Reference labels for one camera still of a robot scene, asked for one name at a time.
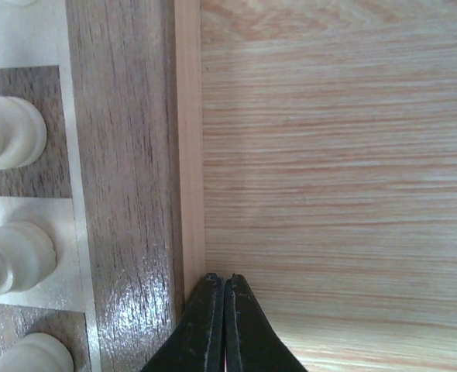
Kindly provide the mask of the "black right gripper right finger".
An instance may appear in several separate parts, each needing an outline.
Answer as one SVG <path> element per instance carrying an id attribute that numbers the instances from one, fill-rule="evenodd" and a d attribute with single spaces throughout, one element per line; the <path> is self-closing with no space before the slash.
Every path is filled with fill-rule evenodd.
<path id="1" fill-rule="evenodd" d="M 305 371 L 274 332 L 248 281 L 234 274 L 225 283 L 227 371 Z"/>

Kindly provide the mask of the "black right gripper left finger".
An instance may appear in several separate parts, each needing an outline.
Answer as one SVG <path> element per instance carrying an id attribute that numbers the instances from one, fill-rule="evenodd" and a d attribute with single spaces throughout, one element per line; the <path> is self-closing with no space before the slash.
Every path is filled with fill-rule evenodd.
<path id="1" fill-rule="evenodd" d="M 209 273 L 199 280 L 176 329 L 143 367 L 144 371 L 224 369 L 225 282 Z"/>

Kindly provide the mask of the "wooden folding chess board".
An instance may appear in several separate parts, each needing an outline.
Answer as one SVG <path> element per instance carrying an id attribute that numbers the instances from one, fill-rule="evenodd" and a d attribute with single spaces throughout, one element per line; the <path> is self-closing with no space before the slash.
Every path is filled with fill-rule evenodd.
<path id="1" fill-rule="evenodd" d="M 0 357 L 45 332 L 77 371 L 138 371 L 184 305 L 177 46 L 196 1 L 0 1 L 0 95 L 47 125 L 0 170 L 0 225 L 45 229 L 57 270 L 0 296 Z"/>

